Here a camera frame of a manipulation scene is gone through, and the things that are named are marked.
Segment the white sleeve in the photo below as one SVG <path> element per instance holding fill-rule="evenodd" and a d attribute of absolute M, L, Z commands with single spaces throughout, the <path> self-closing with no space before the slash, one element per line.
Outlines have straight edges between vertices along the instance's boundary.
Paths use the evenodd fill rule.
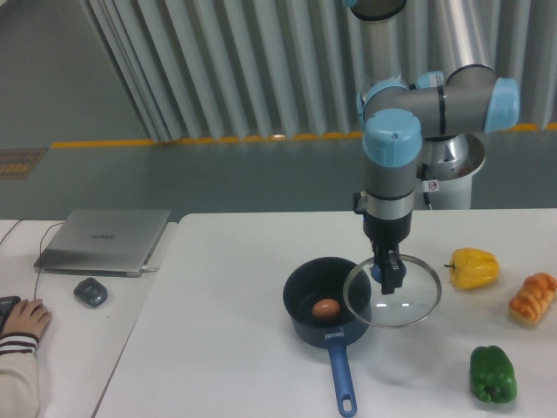
<path fill-rule="evenodd" d="M 38 412 L 38 371 L 26 335 L 0 339 L 0 418 L 35 418 Z"/>

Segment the brown egg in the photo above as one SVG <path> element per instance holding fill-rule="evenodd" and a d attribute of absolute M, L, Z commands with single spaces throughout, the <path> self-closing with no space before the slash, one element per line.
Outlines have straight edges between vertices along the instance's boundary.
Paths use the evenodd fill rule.
<path fill-rule="evenodd" d="M 335 299 L 323 299 L 313 305 L 312 317 L 316 320 L 336 320 L 340 315 L 340 304 Z"/>

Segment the silver laptop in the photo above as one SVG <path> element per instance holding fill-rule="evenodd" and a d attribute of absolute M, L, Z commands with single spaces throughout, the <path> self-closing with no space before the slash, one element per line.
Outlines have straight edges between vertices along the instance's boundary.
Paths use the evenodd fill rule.
<path fill-rule="evenodd" d="M 138 277 L 166 228 L 170 212 L 76 209 L 35 266 L 55 273 Z"/>

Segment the blue pan handle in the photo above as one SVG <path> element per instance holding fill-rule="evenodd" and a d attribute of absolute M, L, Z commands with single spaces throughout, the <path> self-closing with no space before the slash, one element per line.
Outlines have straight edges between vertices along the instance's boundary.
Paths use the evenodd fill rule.
<path fill-rule="evenodd" d="M 337 395 L 339 412 L 344 417 L 355 416 L 358 412 L 356 395 L 350 375 L 350 366 L 346 356 L 346 342 L 344 333 L 331 333 L 325 336 L 325 344 L 331 359 L 332 381 Z"/>

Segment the saucepan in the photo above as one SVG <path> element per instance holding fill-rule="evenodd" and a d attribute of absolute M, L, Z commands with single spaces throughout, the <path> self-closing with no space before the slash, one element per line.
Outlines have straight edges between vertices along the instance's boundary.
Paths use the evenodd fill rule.
<path fill-rule="evenodd" d="M 356 267 L 350 260 L 324 257 L 298 267 L 285 283 L 283 301 L 292 317 L 296 333 L 305 342 L 326 348 L 331 361 L 332 379 L 339 412 L 344 417 L 358 411 L 346 347 L 360 338 L 368 325 L 358 320 L 346 307 L 343 287 L 346 277 Z M 359 316 L 371 318 L 371 286 L 365 273 L 355 277 L 348 296 Z M 313 307 L 322 300 L 336 300 L 339 314 L 333 319 L 315 317 Z"/>

